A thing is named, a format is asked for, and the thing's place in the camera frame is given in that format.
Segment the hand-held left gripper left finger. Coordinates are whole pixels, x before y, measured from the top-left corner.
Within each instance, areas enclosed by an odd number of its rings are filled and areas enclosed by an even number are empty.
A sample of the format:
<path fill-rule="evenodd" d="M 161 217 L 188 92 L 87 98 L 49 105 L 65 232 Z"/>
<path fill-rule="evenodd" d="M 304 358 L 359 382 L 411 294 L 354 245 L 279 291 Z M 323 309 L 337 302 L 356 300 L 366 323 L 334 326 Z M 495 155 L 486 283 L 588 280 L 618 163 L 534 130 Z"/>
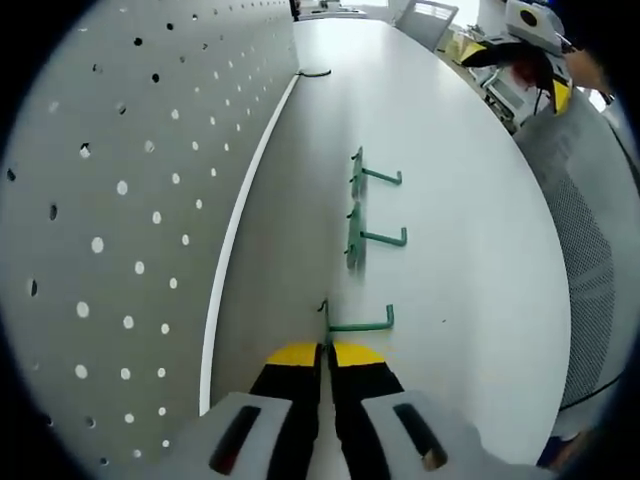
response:
<path fill-rule="evenodd" d="M 180 438 L 169 479 L 303 479 L 318 434 L 321 345 L 271 354 L 250 391 L 230 393 Z"/>

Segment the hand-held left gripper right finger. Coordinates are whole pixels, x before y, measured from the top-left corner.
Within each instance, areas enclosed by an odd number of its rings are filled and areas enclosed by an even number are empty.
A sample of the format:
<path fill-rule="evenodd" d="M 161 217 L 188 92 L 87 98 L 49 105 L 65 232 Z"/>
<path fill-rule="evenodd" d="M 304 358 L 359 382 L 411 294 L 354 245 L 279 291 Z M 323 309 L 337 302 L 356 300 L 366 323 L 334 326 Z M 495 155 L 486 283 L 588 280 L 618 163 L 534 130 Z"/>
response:
<path fill-rule="evenodd" d="M 381 354 L 328 350 L 335 425 L 353 479 L 498 479 L 500 461 L 454 410 L 405 389 Z"/>

